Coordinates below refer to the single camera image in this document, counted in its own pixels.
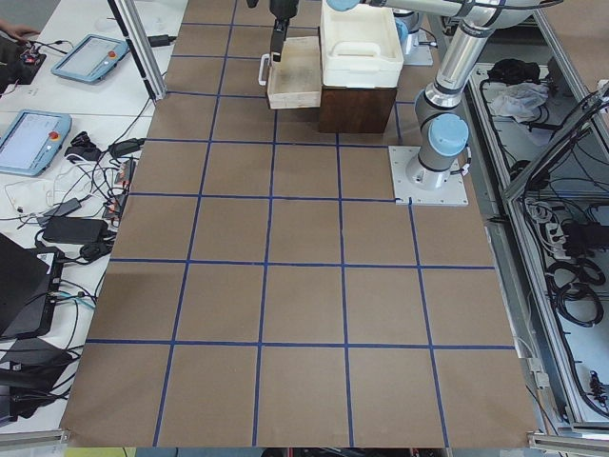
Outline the person hand at corner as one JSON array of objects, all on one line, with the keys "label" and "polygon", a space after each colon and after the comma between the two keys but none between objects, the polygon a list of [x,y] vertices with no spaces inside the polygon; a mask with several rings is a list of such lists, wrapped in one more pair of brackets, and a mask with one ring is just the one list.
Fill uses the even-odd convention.
[{"label": "person hand at corner", "polygon": [[23,24],[13,24],[6,19],[0,20],[0,29],[4,32],[8,37],[23,42],[32,36],[37,36],[40,34],[40,31],[27,25]]}]

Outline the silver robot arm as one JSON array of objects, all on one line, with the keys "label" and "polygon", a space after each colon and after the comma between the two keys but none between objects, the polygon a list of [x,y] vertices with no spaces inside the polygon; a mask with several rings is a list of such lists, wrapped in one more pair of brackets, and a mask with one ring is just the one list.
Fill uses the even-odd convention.
[{"label": "silver robot arm", "polygon": [[488,38],[497,29],[516,26],[535,10],[555,1],[368,1],[370,7],[411,10],[460,20],[435,79],[418,96],[415,111],[422,145],[405,172],[419,189],[440,189],[466,147],[469,129],[454,113],[465,84]]},{"label": "silver robot arm", "polygon": [[403,58],[407,60],[415,55],[420,45],[422,14],[413,10],[393,9],[396,30],[400,40]]}]

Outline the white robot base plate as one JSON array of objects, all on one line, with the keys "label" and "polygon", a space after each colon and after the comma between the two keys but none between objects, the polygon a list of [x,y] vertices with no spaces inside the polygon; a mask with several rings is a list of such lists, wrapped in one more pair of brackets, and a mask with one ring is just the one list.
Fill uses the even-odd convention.
[{"label": "white robot base plate", "polygon": [[432,67],[431,46],[424,30],[415,30],[406,35],[402,42],[403,64],[405,66]]}]

